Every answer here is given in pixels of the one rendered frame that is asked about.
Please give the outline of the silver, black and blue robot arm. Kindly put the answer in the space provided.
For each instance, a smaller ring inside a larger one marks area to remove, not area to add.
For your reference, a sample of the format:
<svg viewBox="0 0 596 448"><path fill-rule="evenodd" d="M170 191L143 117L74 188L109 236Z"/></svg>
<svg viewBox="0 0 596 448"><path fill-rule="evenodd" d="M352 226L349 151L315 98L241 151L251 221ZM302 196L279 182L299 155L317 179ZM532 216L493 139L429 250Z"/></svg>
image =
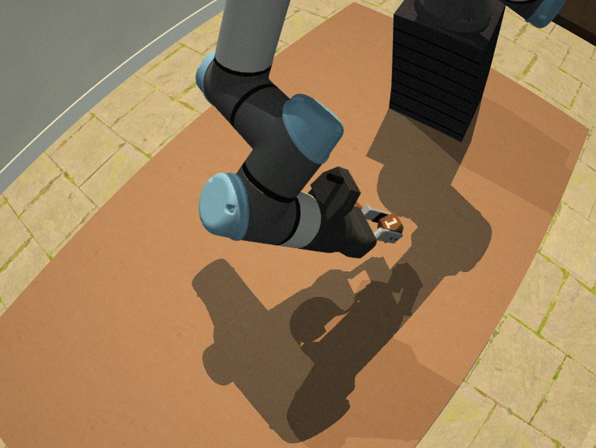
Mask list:
<svg viewBox="0 0 596 448"><path fill-rule="evenodd" d="M196 71L206 100L253 149L236 174L217 173L202 189L200 220L213 235L286 243L300 220L298 194L344 133L341 120L321 102L304 94L289 98L269 80L290 1L226 0L216 50ZM537 28L546 27L566 2L499 1ZM456 32L481 30L492 15L491 0L415 4L427 20Z"/></svg>

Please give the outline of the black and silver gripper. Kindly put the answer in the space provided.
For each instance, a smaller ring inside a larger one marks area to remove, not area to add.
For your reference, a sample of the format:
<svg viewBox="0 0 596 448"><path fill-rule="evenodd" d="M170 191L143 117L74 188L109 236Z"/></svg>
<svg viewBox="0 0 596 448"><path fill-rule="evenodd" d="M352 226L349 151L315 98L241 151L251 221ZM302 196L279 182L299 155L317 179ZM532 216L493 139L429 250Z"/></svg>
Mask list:
<svg viewBox="0 0 596 448"><path fill-rule="evenodd" d="M379 218L391 213L368 204L362 209L354 206L361 192L349 170L339 166L327 170L310 186L308 193L297 196L301 214L296 232L276 246L362 258L378 240L394 244L403 237L394 230L372 231L367 219L378 223Z"/></svg>

